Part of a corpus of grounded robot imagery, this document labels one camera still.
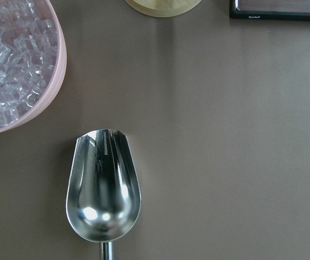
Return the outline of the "steel ice scoop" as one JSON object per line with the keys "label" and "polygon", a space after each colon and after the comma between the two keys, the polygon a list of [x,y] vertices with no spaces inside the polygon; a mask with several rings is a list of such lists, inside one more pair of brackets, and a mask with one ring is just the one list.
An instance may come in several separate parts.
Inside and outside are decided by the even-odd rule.
{"label": "steel ice scoop", "polygon": [[100,259],[114,259],[113,242],[136,223],[141,207],[127,137],[99,129],[76,140],[66,195],[66,215],[81,238],[99,243]]}

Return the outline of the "wooden mug tree stand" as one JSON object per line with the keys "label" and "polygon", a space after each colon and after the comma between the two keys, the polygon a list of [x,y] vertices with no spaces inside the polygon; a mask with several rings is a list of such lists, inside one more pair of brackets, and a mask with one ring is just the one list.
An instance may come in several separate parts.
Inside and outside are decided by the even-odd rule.
{"label": "wooden mug tree stand", "polygon": [[134,10],[148,16],[167,18],[184,14],[196,7],[201,0],[125,0]]}

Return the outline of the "pink bowl with ice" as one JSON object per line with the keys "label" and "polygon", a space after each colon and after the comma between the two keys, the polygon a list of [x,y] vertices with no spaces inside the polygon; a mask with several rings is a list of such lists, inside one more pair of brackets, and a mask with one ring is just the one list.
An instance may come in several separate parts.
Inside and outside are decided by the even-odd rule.
{"label": "pink bowl with ice", "polygon": [[66,44],[50,1],[0,1],[0,133],[50,105],[66,65]]}

